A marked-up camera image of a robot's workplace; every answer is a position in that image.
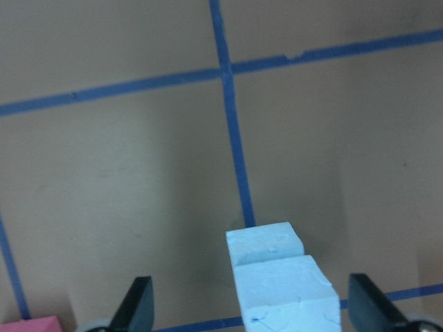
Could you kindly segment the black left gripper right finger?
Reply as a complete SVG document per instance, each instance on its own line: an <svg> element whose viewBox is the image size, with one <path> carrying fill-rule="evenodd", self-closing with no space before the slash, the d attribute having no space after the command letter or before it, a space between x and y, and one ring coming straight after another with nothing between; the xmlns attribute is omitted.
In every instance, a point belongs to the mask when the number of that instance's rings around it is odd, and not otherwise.
<svg viewBox="0 0 443 332"><path fill-rule="evenodd" d="M406 317L363 273L349 276L348 315L358 332L408 330Z"/></svg>

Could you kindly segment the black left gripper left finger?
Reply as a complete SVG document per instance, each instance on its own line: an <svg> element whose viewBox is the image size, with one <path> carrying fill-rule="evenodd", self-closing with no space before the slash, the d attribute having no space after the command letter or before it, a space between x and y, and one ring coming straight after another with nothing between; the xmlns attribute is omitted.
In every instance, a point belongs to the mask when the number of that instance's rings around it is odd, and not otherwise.
<svg viewBox="0 0 443 332"><path fill-rule="evenodd" d="M150 276L136 277L108 329L110 331L151 331L154 325L154 292Z"/></svg>

